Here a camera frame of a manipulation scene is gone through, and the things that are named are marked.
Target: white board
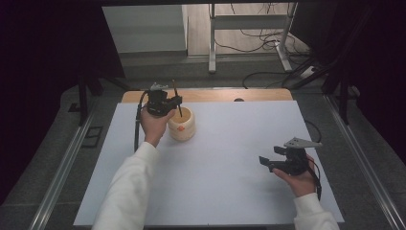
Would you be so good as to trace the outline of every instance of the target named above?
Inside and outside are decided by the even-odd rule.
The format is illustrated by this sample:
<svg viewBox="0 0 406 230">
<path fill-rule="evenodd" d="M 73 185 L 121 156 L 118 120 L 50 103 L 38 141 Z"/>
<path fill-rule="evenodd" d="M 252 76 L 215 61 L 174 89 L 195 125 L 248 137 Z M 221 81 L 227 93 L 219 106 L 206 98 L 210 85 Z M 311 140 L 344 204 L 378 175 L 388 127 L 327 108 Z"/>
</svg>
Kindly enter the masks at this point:
<svg viewBox="0 0 406 230">
<path fill-rule="evenodd" d="M 292 223 L 296 216 L 288 185 L 259 163 L 284 161 L 273 151 L 293 137 L 310 140 L 295 101 L 183 103 L 195 114 L 196 133 L 177 142 L 167 131 L 149 198 L 146 226 L 223 226 Z M 108 185 L 133 154 L 137 104 L 119 103 L 74 225 L 93 224 Z M 144 133 L 140 130 L 140 141 Z M 315 149 L 322 205 L 343 217 Z"/>
</svg>

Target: hand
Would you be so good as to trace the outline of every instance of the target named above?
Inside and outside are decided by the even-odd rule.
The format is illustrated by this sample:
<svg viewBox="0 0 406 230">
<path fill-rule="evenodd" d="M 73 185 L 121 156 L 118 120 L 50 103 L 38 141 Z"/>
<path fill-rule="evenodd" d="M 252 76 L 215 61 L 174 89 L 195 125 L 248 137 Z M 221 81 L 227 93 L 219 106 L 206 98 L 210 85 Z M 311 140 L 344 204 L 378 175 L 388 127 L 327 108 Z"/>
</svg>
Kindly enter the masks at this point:
<svg viewBox="0 0 406 230">
<path fill-rule="evenodd" d="M 161 137 L 167 129 L 168 120 L 175 115 L 175 110 L 171 110 L 165 117 L 150 115 L 146 108 L 141 111 L 141 126 L 146 134 L 145 142 L 150 143 L 155 148 L 158 146 Z"/>
<path fill-rule="evenodd" d="M 309 159 L 308 164 L 312 170 L 314 170 L 314 159 L 311 156 L 307 156 Z M 305 196 L 316 192 L 316 186 L 314 184 L 313 176 L 310 172 L 306 171 L 300 175 L 289 175 L 284 171 L 273 169 L 272 172 L 280 179 L 286 181 L 296 197 Z"/>
</svg>

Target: wire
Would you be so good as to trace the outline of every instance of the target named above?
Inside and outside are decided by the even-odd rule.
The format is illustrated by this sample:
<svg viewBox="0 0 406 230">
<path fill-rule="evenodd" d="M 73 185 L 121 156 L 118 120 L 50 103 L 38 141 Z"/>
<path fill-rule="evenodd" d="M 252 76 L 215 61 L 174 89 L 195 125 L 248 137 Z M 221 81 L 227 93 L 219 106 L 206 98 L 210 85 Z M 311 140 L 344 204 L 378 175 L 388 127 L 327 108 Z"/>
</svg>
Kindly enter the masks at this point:
<svg viewBox="0 0 406 230">
<path fill-rule="evenodd" d="M 251 52 L 255 52 L 255 51 L 259 50 L 260 48 L 263 48 L 263 46 L 265 44 L 270 43 L 270 42 L 274 42 L 274 41 L 272 41 L 272 40 L 271 41 L 266 41 L 265 43 L 261 44 L 258 48 L 254 49 L 254 50 L 239 50 L 238 48 L 235 48 L 235 47 L 221 45 L 215 39 L 214 39 L 214 42 L 219 47 L 228 48 L 228 49 L 232 49 L 232 50 L 236 50 L 236 51 L 240 51 L 240 52 L 244 52 L 244 53 L 251 53 Z"/>
<path fill-rule="evenodd" d="M 308 68 L 313 62 L 315 61 L 315 57 L 309 57 L 307 60 L 305 60 L 302 64 L 300 64 L 296 69 L 295 69 L 295 71 L 293 71 L 292 73 L 290 73 L 287 77 L 286 77 L 286 79 L 283 81 L 283 83 L 282 83 L 282 88 L 287 88 L 288 89 L 288 87 L 286 86 L 286 83 L 289 81 L 289 80 L 291 80 L 291 79 L 293 79 L 293 78 L 295 78 L 295 77 L 297 77 L 297 73 L 302 73 L 306 68 Z"/>
<path fill-rule="evenodd" d="M 147 91 L 144 91 L 143 95 L 141 95 L 140 102 L 138 103 L 137 115 L 135 117 L 134 152 L 138 149 L 138 142 L 140 139 L 141 109 L 143 107 L 143 100 L 146 94 Z"/>
<path fill-rule="evenodd" d="M 299 51 L 297 50 L 296 45 L 295 45 L 295 44 L 296 44 L 296 38 L 295 38 L 294 36 L 288 34 L 287 37 L 293 39 L 292 47 L 293 47 L 293 49 L 295 50 L 296 54 L 299 54 L 299 55 L 301 55 L 301 56 L 310 56 L 310 54 L 305 54 L 305 53 L 299 52 Z"/>
<path fill-rule="evenodd" d="M 308 158 L 307 158 L 307 160 L 312 162 L 314 164 L 314 166 L 316 166 L 317 173 L 319 174 L 319 176 L 317 176 L 316 173 L 314 172 L 314 170 L 311 169 L 310 166 L 307 165 L 308 172 L 313 176 L 314 184 L 316 185 L 317 197 L 320 200 L 322 197 L 322 183 L 320 182 L 322 176 L 320 174 L 320 169 L 319 169 L 319 166 L 313 160 L 310 160 Z"/>
<path fill-rule="evenodd" d="M 268 87 L 269 87 L 269 86 L 271 86 L 271 85 L 274 85 L 274 84 L 279 84 L 279 83 L 282 83 L 282 82 L 283 82 L 283 80 L 276 81 L 276 82 L 272 82 L 272 83 L 270 83 L 270 84 L 266 85 L 266 86 L 265 86 L 265 88 L 268 88 Z"/>
<path fill-rule="evenodd" d="M 314 123 L 309 122 L 308 120 L 304 120 L 304 122 L 312 125 L 317 130 L 317 132 L 319 133 L 319 138 L 317 139 L 316 142 L 321 143 L 322 142 L 322 132 L 320 131 L 320 129 L 316 125 L 314 125 Z"/>
<path fill-rule="evenodd" d="M 277 5 L 277 4 L 274 4 L 274 5 L 268 4 L 268 8 L 267 8 L 267 10 L 266 10 L 266 14 L 269 14 L 269 12 L 270 12 L 270 10 L 271 10 L 271 7 L 272 7 L 273 13 L 276 14 L 276 13 L 275 13 L 275 6 L 276 6 L 276 5 Z M 259 14 L 259 13 L 262 11 L 263 8 L 264 8 L 264 5 L 262 5 L 262 8 L 257 12 L 257 14 Z M 264 29 L 260 30 L 259 35 L 256 35 L 256 34 L 247 34 L 247 33 L 245 33 L 243 30 L 240 30 L 240 31 L 241 31 L 241 33 L 242 33 L 243 35 L 258 37 L 259 40 L 261 40 L 261 41 L 263 42 L 263 43 L 262 43 L 262 49 L 265 50 L 265 51 L 270 51 L 270 50 L 276 48 L 275 45 L 274 45 L 274 46 L 271 46 L 271 49 L 266 49 L 266 48 L 265 48 L 266 46 L 268 46 L 269 41 L 271 41 L 271 42 L 277 41 L 277 39 L 268 40 L 268 38 L 271 37 L 271 36 L 275 36 L 275 35 L 280 34 L 280 33 L 276 33 L 276 30 L 274 30 L 273 33 L 262 34 L 262 32 L 264 31 Z"/>
<path fill-rule="evenodd" d="M 249 74 L 249 75 L 247 75 L 247 76 L 245 76 L 245 78 L 242 80 L 242 86 L 245 88 L 245 89 L 248 89 L 248 87 L 245 85 L 245 81 L 247 81 L 250 77 L 252 77 L 252 76 L 254 76 L 254 75 L 259 75 L 259 74 L 276 74 L 276 75 L 284 75 L 284 74 L 286 74 L 286 73 L 278 73 L 278 72 L 256 72 L 256 73 L 252 73 L 252 74 Z"/>
</svg>

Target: gray floor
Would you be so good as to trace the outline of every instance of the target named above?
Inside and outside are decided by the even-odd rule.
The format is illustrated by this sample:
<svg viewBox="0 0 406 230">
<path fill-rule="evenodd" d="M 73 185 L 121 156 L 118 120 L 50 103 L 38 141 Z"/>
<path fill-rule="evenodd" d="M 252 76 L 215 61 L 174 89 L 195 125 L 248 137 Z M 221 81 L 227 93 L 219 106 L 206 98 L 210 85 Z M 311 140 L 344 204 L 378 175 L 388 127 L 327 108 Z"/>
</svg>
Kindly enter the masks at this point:
<svg viewBox="0 0 406 230">
<path fill-rule="evenodd" d="M 176 79 L 179 88 L 242 88 L 242 80 L 248 74 L 282 71 L 278 58 L 272 55 L 222 57 L 218 60 L 217 72 L 214 75 L 208 73 L 208 63 L 205 58 L 190 58 L 179 54 L 125 55 L 122 61 L 126 79 L 121 82 L 134 88 L 148 88 L 154 81 L 166 84 L 172 79 Z M 283 80 L 285 76 L 271 74 L 253 76 L 246 81 L 246 85 L 262 88 L 271 82 Z M 318 153 L 346 221 L 341 224 L 341 228 L 392 229 L 331 115 L 326 99 L 320 91 L 323 81 L 324 79 L 318 79 L 299 90 L 292 91 L 292 95 L 298 102 L 304 118 L 321 130 L 324 147 L 318 149 Z M 90 127 L 102 127 L 101 140 L 94 148 L 79 149 L 45 229 L 73 229 L 72 224 L 97 162 L 102 140 L 107 133 L 115 106 L 125 92 L 108 80 L 101 80 L 101 83 L 104 92 L 100 97 L 88 95 L 90 102 L 98 102 Z M 280 85 L 274 84 L 270 87 L 280 87 Z M 0 229 L 29 228 L 59 162 L 78 129 L 79 114 L 68 112 L 71 104 L 78 102 L 79 94 L 76 87 L 63 94 L 60 110 L 48 135 L 32 163 L 21 176 L 6 202 L 0 207 Z M 349 118 L 350 126 L 360 145 L 368 154 L 375 172 L 405 219 L 406 167 L 363 117 L 355 101 L 350 101 Z M 314 127 L 308 126 L 308 130 L 312 138 L 318 137 Z M 92 145 L 95 141 L 94 138 L 85 138 L 82 144 Z M 293 226 L 270 226 L 268 229 L 293 229 Z"/>
</svg>

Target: cup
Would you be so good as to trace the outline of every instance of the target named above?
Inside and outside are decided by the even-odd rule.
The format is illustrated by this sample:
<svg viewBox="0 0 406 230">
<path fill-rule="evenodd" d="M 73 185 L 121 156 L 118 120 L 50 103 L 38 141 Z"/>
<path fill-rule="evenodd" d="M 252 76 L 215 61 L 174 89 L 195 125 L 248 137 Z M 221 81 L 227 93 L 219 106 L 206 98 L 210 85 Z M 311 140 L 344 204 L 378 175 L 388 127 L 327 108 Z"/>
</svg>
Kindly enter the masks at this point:
<svg viewBox="0 0 406 230">
<path fill-rule="evenodd" d="M 177 141 L 187 141 L 196 133 L 196 124 L 194 121 L 193 112 L 184 106 L 181 106 L 182 117 L 180 116 L 179 109 L 168 121 L 168 128 L 170 136 Z"/>
</svg>

